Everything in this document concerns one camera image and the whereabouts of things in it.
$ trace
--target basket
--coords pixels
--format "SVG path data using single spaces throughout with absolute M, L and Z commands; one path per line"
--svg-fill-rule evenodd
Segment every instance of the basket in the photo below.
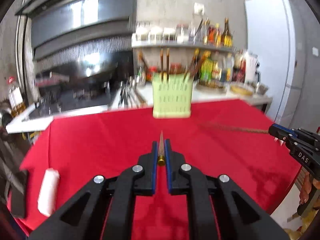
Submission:
M 166 74 L 155 73 L 152 78 L 153 117 L 188 118 L 191 115 L 193 78 L 183 80 L 184 74 L 171 74 L 167 83 Z

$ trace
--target concrete wall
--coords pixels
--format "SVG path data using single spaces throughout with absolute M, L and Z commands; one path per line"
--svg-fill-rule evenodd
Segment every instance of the concrete wall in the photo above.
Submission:
M 172 26 L 190 23 L 195 2 L 205 5 L 206 16 L 213 24 L 220 23 L 224 28 L 224 18 L 228 17 L 234 45 L 241 49 L 247 47 L 244 0 L 137 0 L 137 21 L 171 23 Z
M 0 101 L 8 97 L 5 78 L 10 76 L 17 78 L 15 61 L 17 17 L 14 14 L 21 3 L 22 0 L 15 0 L 0 23 Z
M 305 0 L 290 0 L 299 10 L 306 36 L 306 67 L 303 87 L 291 127 L 303 127 L 315 132 L 320 126 L 320 57 L 312 48 L 320 48 L 320 24 Z

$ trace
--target refrigerator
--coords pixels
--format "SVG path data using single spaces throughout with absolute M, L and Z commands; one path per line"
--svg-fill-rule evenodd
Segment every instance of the refrigerator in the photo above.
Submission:
M 266 115 L 290 127 L 303 84 L 306 40 L 298 10 L 289 0 L 246 0 L 248 51 L 258 55 L 261 82 L 272 104 Z

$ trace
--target kitchen counter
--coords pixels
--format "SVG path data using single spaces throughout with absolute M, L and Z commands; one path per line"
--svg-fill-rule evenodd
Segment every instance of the kitchen counter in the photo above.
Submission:
M 206 91 L 201 91 L 195 88 L 192 91 L 192 102 L 210 102 L 210 101 L 223 101 L 230 99 L 242 99 L 252 106 L 261 106 L 261 105 L 270 105 L 272 102 L 272 98 L 268 96 L 261 95 L 253 95 L 251 97 L 241 96 L 232 93 L 231 91 L 227 91 L 226 94 L 214 94 Z M 153 106 L 153 96 L 152 96 L 152 85 L 146 84 L 144 87 L 137 88 L 141 95 L 147 101 L 148 106 Z M 118 107 L 118 102 L 120 98 L 120 90 L 117 92 L 116 99 L 114 100 L 112 106 L 108 108 L 107 106 L 94 106 L 83 109 L 78 109 L 74 111 L 68 111 L 63 114 L 57 114 L 53 116 L 26 120 L 28 115 L 35 109 L 35 105 L 32 104 L 29 106 L 24 112 L 22 112 L 19 116 L 15 117 L 6 127 L 8 133 L 21 133 L 21 132 L 32 132 L 32 131 L 43 131 L 45 130 L 49 124 L 56 118 L 63 118 L 67 116 L 79 116 L 86 114 L 97 114 L 105 111 L 117 111 L 117 110 L 130 110 L 130 108 L 125 109 L 123 106 Z

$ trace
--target shelf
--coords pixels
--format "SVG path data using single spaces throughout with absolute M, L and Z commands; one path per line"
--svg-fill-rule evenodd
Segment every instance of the shelf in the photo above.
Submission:
M 235 53 L 236 48 L 235 47 L 217 47 L 211 44 L 203 44 L 200 42 L 183 42 L 183 43 L 177 43 L 175 41 L 167 41 L 167 42 L 162 42 L 162 41 L 156 41 L 156 42 L 151 42 L 151 41 L 136 41 L 134 38 L 132 39 L 131 46 L 133 49 L 137 48 L 189 48 L 189 49 L 205 49 L 205 50 L 211 50 L 211 51 L 220 51 L 220 52 L 225 52 L 225 53 Z

